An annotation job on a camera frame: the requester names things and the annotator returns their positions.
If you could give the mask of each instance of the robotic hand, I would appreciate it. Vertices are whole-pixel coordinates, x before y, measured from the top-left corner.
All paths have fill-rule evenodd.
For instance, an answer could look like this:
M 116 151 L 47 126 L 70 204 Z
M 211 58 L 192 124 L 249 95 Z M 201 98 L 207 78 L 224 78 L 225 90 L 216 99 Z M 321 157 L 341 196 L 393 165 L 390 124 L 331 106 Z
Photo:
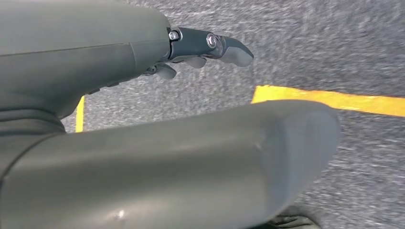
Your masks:
M 169 31 L 169 39 L 171 51 L 167 61 L 186 62 L 194 68 L 204 67 L 206 58 L 233 63 L 239 67 L 247 67 L 254 58 L 250 50 L 237 39 L 214 35 L 208 31 L 173 28 Z M 176 76 L 176 71 L 164 63 L 148 68 L 143 75 L 155 73 L 165 79 Z
M 308 101 L 66 134 L 84 94 L 253 54 L 128 5 L 1 1 L 0 29 L 0 229 L 247 229 L 336 152 L 335 112 Z

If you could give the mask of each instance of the yellow tape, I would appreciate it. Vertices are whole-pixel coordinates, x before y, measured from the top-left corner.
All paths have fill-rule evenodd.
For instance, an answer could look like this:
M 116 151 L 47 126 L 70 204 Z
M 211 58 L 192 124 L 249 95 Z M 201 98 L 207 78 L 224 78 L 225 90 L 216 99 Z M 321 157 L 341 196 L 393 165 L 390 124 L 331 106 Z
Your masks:
M 84 119 L 85 119 L 85 97 L 82 96 L 76 108 L 76 132 L 83 131 Z
M 310 100 L 327 104 L 336 109 L 405 117 L 405 98 L 304 91 L 271 85 L 256 87 L 252 103 L 282 99 Z

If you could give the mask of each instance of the screw head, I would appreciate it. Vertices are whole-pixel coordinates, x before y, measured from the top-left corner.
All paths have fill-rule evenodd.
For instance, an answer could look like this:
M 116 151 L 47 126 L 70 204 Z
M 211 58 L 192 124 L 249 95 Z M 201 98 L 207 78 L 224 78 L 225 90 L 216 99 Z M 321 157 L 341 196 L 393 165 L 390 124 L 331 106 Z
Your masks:
M 169 39 L 170 39 L 171 41 L 178 40 L 179 38 L 180 38 L 180 35 L 179 35 L 178 32 L 176 32 L 176 31 L 170 31 L 170 32 L 169 32 Z
M 210 33 L 207 35 L 207 44 L 210 48 L 216 47 L 216 38 L 214 34 Z

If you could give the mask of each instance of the floor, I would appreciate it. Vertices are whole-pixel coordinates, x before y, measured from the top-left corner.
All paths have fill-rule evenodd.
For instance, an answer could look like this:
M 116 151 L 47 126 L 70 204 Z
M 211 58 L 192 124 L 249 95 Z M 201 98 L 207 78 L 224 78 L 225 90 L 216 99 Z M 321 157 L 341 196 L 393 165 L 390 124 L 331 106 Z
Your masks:
M 258 85 L 405 97 L 402 0 L 127 0 L 172 25 L 241 39 L 248 68 L 175 66 L 167 81 L 140 77 L 85 98 L 84 130 L 136 125 L 248 104 Z M 323 229 L 403 229 L 405 118 L 339 110 L 339 152 L 288 209 Z M 75 130 L 75 114 L 64 120 Z

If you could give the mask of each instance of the robotic finger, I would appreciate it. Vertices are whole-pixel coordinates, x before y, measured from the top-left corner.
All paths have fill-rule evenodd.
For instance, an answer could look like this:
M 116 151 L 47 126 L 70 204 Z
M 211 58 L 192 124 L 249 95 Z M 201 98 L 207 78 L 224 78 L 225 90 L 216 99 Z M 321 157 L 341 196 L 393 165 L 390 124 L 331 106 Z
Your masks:
M 166 62 L 185 62 L 193 68 L 202 68 L 208 58 L 247 67 L 254 59 L 252 52 L 239 40 L 209 31 L 177 27 L 169 30 L 169 40 L 171 50 Z M 144 75 L 155 73 L 165 79 L 176 75 L 176 71 L 164 63 L 150 67 Z

